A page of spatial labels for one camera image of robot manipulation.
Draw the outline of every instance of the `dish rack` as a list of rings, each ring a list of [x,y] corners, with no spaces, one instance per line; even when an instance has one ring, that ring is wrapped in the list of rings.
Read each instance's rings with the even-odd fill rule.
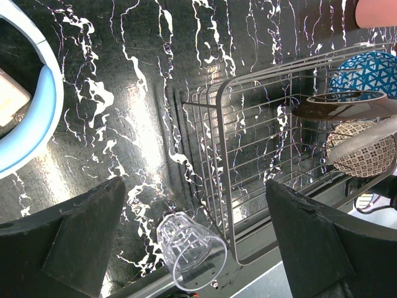
[[[198,193],[240,265],[277,247],[265,200],[268,179],[319,197],[351,178],[326,162],[326,139],[335,123],[299,119],[292,108],[306,97],[327,93],[329,80],[341,72],[337,67],[350,57],[391,46],[360,43],[275,65],[201,88],[184,103],[190,107],[200,157]],[[340,208],[389,176],[395,164],[396,158],[387,171],[333,207]],[[256,238],[261,230],[273,235],[264,246],[248,254],[238,251],[238,243],[250,237],[252,243],[263,243]]]

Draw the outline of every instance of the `metal wire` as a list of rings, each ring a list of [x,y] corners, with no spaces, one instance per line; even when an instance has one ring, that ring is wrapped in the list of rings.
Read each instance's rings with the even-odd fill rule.
[[[199,147],[203,191],[198,193],[239,264],[247,265],[277,245],[272,242],[243,259],[236,246],[242,237],[271,227],[264,185],[269,178],[307,195],[349,178],[326,163],[326,140],[335,133],[334,124],[298,119],[291,113],[293,106],[319,90],[328,93],[329,79],[354,71],[337,69],[347,59],[371,50],[385,51],[389,44],[360,44],[275,65],[191,94],[185,105],[191,107],[194,145]],[[394,165],[368,185],[391,174]],[[341,198],[335,207],[366,188]]]

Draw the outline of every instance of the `blue triangle pattern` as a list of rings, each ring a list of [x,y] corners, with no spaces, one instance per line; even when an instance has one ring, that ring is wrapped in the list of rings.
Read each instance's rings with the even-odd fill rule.
[[[359,69],[338,72],[338,77],[329,82],[330,92],[346,89],[381,91],[397,99],[397,58],[385,52],[367,52],[345,61],[338,70]]]

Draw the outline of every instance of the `marble countertop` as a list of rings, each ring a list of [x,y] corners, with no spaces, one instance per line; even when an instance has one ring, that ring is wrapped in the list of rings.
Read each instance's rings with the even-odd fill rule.
[[[38,212],[121,176],[128,197],[102,295],[162,266],[156,219],[191,214],[200,175],[181,102],[217,79],[397,31],[358,29],[347,0],[15,0],[46,36],[64,76],[53,138],[0,181],[0,223]],[[0,67],[34,92],[40,62],[1,22]]]

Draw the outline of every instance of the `black plastic piece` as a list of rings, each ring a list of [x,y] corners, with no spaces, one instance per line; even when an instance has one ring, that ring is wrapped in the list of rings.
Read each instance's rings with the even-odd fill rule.
[[[397,230],[269,180],[266,200],[295,298],[395,297]]]
[[[199,298],[199,295],[178,290],[171,295],[168,295],[167,298]]]
[[[124,198],[114,178],[0,225],[0,297],[98,297]]]
[[[370,191],[390,199],[390,205],[397,210],[397,176],[388,176],[372,187]]]

